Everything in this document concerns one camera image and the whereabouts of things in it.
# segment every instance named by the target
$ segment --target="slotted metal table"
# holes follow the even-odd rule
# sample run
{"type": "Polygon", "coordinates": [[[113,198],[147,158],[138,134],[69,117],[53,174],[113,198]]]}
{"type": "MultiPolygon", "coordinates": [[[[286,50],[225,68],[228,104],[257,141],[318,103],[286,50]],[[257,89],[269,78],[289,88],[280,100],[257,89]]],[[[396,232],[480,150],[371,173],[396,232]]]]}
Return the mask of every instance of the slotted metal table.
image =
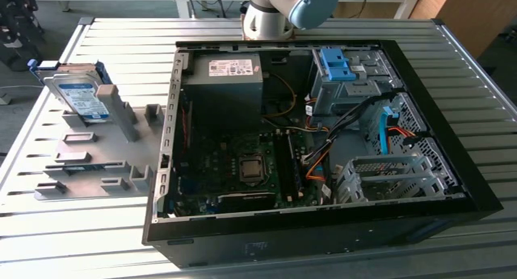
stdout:
{"type": "MultiPolygon", "coordinates": [[[[417,245],[181,271],[141,244],[146,197],[34,199],[67,127],[45,89],[0,168],[0,277],[517,278],[517,109],[451,31],[433,21],[333,19],[297,35],[399,41],[505,209],[417,245]]],[[[99,59],[134,108],[165,105],[176,42],[240,39],[237,19],[82,19],[61,61],[99,59]]]]}

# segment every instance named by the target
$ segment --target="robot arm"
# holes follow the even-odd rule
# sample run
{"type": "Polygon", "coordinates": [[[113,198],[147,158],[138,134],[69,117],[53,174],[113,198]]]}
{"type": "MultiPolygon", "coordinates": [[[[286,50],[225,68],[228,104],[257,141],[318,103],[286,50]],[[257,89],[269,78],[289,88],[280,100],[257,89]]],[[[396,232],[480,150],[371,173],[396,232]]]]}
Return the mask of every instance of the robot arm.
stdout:
{"type": "Polygon", "coordinates": [[[294,26],[302,30],[320,26],[337,4],[339,0],[250,0],[244,23],[246,37],[288,39],[294,26]]]}

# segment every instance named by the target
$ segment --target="motherboard chip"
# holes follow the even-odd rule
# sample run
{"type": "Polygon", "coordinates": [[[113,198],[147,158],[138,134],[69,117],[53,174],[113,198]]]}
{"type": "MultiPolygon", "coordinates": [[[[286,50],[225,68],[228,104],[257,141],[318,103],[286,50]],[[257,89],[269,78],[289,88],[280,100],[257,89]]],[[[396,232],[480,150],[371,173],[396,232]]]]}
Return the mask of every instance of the motherboard chip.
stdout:
{"type": "Polygon", "coordinates": [[[261,177],[261,161],[258,160],[250,160],[250,161],[242,161],[241,169],[242,169],[242,176],[245,178],[249,177],[261,177]]]}
{"type": "Polygon", "coordinates": [[[264,181],[264,169],[262,155],[240,157],[241,182],[245,182],[249,186],[256,186],[264,181]]]}

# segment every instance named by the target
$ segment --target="white label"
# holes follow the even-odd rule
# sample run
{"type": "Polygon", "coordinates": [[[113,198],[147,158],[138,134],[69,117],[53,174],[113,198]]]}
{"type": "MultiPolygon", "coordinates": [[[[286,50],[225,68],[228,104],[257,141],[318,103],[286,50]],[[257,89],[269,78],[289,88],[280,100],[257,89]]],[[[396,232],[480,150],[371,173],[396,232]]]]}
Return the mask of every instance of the white label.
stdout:
{"type": "Polygon", "coordinates": [[[209,76],[238,75],[253,75],[252,59],[210,61],[209,76]]]}
{"type": "Polygon", "coordinates": [[[326,186],[326,185],[322,186],[322,192],[324,192],[325,196],[328,198],[330,198],[330,195],[333,194],[333,192],[332,192],[329,186],[326,186]]]}
{"type": "Polygon", "coordinates": [[[367,70],[365,70],[365,67],[364,67],[363,65],[359,65],[359,66],[351,66],[351,69],[352,69],[353,71],[367,71],[367,70]]]}
{"type": "Polygon", "coordinates": [[[306,115],[313,116],[313,107],[310,105],[306,105],[306,115]]]}
{"type": "Polygon", "coordinates": [[[75,111],[87,119],[106,119],[109,112],[105,104],[95,97],[91,84],[61,84],[61,91],[75,111]]]}

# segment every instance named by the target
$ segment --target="blue drive bay latch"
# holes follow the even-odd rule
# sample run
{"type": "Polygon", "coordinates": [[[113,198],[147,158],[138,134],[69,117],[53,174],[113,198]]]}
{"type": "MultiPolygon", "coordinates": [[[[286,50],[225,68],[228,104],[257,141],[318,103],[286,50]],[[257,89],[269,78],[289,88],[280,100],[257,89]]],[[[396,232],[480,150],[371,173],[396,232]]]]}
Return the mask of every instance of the blue drive bay latch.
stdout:
{"type": "Polygon", "coordinates": [[[340,48],[324,48],[320,53],[322,63],[329,71],[330,81],[353,81],[357,79],[356,73],[349,68],[349,58],[345,57],[340,48]]]}

